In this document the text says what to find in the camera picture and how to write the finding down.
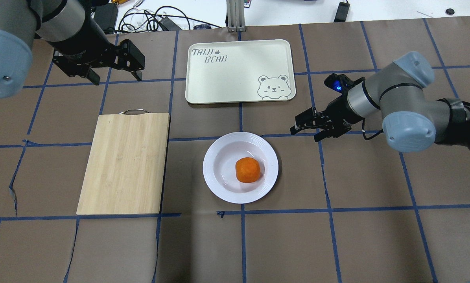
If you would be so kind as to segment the second grey robot arm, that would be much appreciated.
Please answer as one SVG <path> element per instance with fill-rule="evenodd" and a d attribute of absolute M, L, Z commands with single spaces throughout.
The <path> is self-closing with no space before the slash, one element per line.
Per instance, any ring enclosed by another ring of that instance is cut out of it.
<path fill-rule="evenodd" d="M 191 104 L 287 101 L 295 97 L 290 45 L 271 40 L 194 44 L 189 48 L 186 100 Z M 399 152 L 419 152 L 433 143 L 470 150 L 470 103 L 442 98 L 428 101 L 423 89 L 434 70 L 411 51 L 371 77 L 355 81 L 331 74 L 324 85 L 339 93 L 323 111 L 311 107 L 296 115 L 292 135 L 320 129 L 316 142 L 338 138 L 380 111 L 381 132 Z"/>

